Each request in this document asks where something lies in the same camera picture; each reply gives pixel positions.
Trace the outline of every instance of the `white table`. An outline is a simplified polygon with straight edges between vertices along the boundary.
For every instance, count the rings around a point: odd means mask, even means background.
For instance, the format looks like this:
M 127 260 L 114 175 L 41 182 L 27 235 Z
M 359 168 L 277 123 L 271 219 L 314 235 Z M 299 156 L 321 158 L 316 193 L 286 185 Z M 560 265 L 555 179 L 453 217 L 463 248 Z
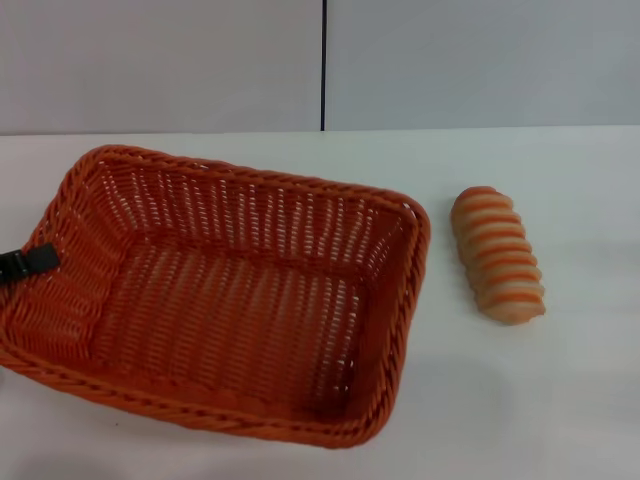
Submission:
M 640 128 L 0 138 L 0 251 L 22 246 L 90 148 L 170 153 L 388 187 L 427 210 L 428 271 L 400 394 L 363 447 L 328 451 L 196 432 L 4 370 L 7 480 L 640 478 Z M 448 224 L 470 185 L 511 196 L 548 314 L 475 312 Z

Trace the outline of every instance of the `black clip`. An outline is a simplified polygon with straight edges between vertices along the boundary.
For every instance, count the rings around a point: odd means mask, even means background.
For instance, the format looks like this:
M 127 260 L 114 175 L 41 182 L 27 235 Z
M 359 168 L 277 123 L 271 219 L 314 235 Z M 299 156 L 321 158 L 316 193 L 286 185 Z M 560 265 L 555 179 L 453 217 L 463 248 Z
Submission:
M 32 248 L 26 254 L 21 250 L 2 254 L 0 255 L 0 285 L 48 272 L 59 265 L 60 258 L 50 243 Z

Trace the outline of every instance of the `basket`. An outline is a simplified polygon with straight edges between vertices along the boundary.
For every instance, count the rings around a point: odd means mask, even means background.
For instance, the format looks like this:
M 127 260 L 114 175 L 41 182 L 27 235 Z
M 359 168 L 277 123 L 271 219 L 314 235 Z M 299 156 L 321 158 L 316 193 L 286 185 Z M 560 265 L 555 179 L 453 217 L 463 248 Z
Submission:
M 126 146 L 87 153 L 0 289 L 0 363 L 185 427 L 349 447 L 386 423 L 429 221 L 404 195 Z

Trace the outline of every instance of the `white wall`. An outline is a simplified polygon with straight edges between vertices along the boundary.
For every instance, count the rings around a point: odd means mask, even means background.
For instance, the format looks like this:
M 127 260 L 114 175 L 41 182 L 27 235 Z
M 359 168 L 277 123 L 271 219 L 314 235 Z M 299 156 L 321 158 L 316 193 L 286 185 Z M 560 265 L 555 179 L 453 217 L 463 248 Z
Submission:
M 327 128 L 640 123 L 638 0 L 329 0 Z
M 318 130 L 319 0 L 0 0 L 0 134 Z

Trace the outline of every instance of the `basket bottom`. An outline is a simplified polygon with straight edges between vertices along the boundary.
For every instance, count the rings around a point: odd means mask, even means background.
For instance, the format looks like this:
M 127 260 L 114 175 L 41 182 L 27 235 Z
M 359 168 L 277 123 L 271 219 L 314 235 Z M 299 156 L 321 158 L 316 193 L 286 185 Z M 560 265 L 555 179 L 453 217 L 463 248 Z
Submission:
M 265 417 L 340 417 L 368 292 L 305 263 L 134 242 L 93 331 L 92 374 Z

